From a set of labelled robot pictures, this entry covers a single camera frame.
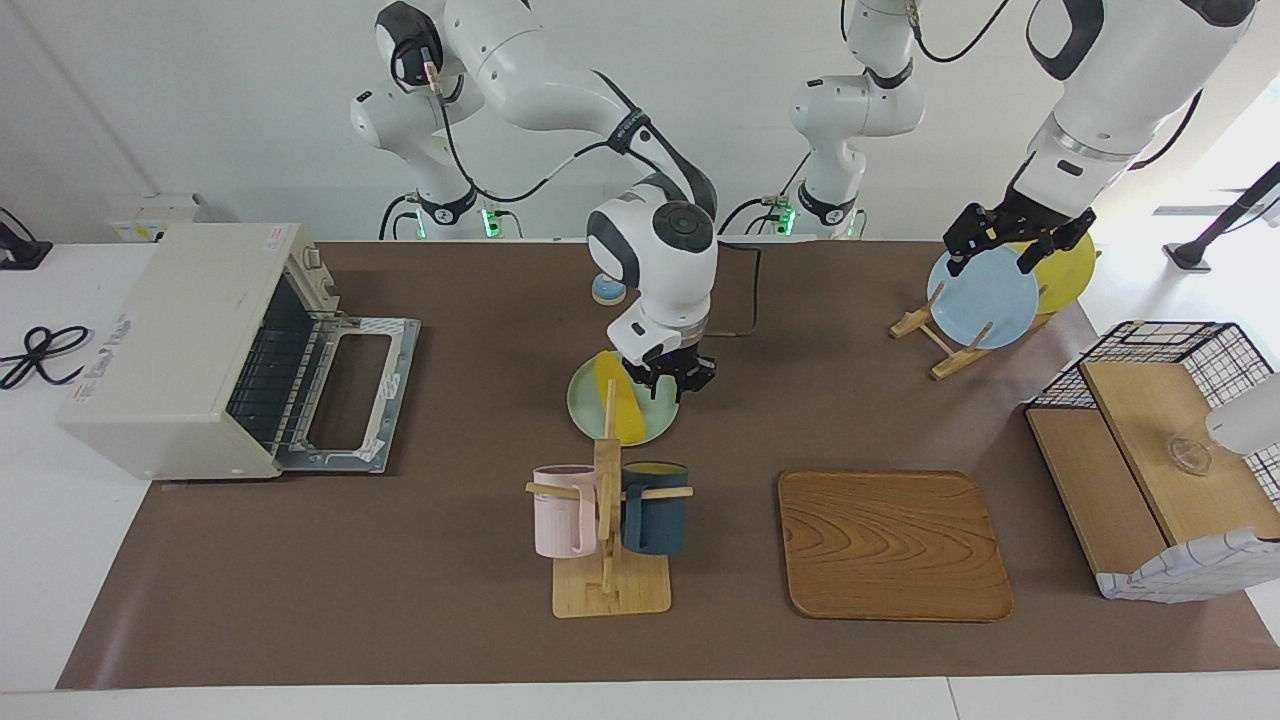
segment wooden board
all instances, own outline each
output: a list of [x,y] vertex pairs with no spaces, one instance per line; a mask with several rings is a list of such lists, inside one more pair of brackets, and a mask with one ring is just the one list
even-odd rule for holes
[[671,573],[666,555],[622,550],[613,561],[614,592],[603,592],[600,553],[556,560],[552,570],[552,614],[557,618],[640,615],[671,610]]
[[1094,573],[1133,573],[1167,547],[1102,413],[1034,409],[1027,421]]
[[1245,527],[1260,537],[1280,537],[1280,512],[1242,459],[1215,456],[1213,469],[1202,478],[1179,470],[1169,457],[1169,438],[1210,411],[1185,368],[1085,363],[1083,373],[1170,544]]
[[987,505],[960,473],[792,470],[778,505],[803,615],[989,623],[1012,612]]

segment white cylinder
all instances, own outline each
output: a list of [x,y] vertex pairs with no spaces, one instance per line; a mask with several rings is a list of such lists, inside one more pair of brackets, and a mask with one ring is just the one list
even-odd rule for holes
[[1271,375],[1204,419],[1213,442],[1253,455],[1280,442],[1280,375]]

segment blue round object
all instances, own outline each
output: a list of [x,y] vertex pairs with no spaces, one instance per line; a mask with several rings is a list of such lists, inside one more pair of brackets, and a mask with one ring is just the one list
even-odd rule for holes
[[942,293],[933,304],[938,329],[961,345],[972,345],[987,323],[991,331],[978,343],[980,350],[1004,347],[1030,329],[1039,307],[1039,286],[1034,274],[1018,269],[1018,251],[1000,246],[969,260],[960,277],[947,272],[946,252],[933,264],[925,297]]
[[591,296],[604,304],[613,304],[622,300],[627,293],[627,286],[600,273],[591,281]]

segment yellow sponge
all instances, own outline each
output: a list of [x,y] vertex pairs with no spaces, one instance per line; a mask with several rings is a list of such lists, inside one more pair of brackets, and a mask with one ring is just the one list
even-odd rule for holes
[[622,445],[637,445],[644,442],[645,428],[644,415],[640,413],[640,404],[636,402],[636,393],[631,387],[631,377],[622,368],[622,361],[612,352],[603,351],[595,356],[595,389],[600,393],[600,406],[603,407],[609,397],[609,380],[617,380],[617,397],[613,405],[613,424],[618,441]]

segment wire basket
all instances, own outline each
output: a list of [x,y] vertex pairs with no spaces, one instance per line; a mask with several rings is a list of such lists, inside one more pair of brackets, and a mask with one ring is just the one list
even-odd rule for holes
[[[1082,363],[1178,363],[1211,407],[1240,396],[1272,373],[1235,323],[1121,323],[1059,373],[1028,407],[1092,407],[1098,404],[1080,374]],[[1244,459],[1271,502],[1280,507],[1280,445]]]

